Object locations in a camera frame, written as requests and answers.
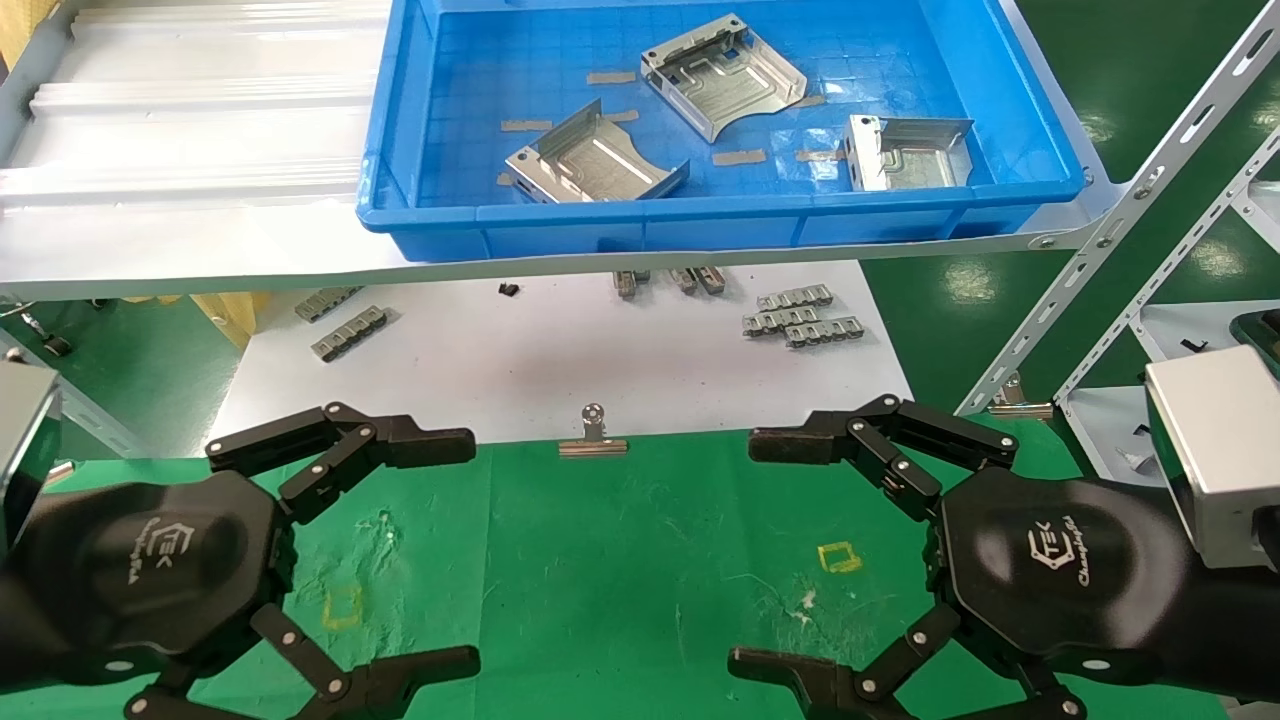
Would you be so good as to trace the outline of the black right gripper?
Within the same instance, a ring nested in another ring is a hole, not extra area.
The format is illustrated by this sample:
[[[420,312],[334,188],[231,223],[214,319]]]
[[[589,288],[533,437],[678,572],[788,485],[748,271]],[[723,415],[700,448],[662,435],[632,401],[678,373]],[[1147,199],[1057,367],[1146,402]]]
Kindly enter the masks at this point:
[[[1083,700],[1047,667],[1110,685],[1277,692],[1277,574],[1206,566],[1166,491],[970,477],[942,495],[905,454],[979,471],[1011,468],[1018,447],[895,395],[854,411],[813,411],[800,427],[750,430],[755,462],[846,462],[914,521],[937,518],[936,589],[959,612],[937,603],[864,670],[735,647],[730,674],[788,688],[805,719],[914,719],[897,691],[960,630],[996,673],[1020,665],[1014,676],[1027,694],[960,719],[1084,719]]]

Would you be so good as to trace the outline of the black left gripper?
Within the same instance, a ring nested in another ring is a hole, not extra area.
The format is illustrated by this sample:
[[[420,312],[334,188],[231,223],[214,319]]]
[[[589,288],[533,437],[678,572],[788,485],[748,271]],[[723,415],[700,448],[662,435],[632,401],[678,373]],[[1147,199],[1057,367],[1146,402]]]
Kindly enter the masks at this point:
[[[471,644],[342,670],[278,606],[294,530],[237,471],[40,497],[1,574],[6,689],[105,685],[160,674],[127,719],[244,719],[187,697],[260,637],[314,689],[293,719],[402,719],[425,685],[476,676]]]

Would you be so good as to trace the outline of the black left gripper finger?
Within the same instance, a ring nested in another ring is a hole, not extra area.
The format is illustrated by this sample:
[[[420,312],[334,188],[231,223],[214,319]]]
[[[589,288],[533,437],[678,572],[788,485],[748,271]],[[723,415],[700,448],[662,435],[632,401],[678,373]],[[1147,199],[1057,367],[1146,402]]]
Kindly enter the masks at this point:
[[[332,402],[251,427],[207,443],[214,471],[257,477],[307,461],[279,488],[279,505],[308,524],[379,468],[434,468],[468,462],[477,445],[468,428],[425,430],[404,414],[370,416]]]

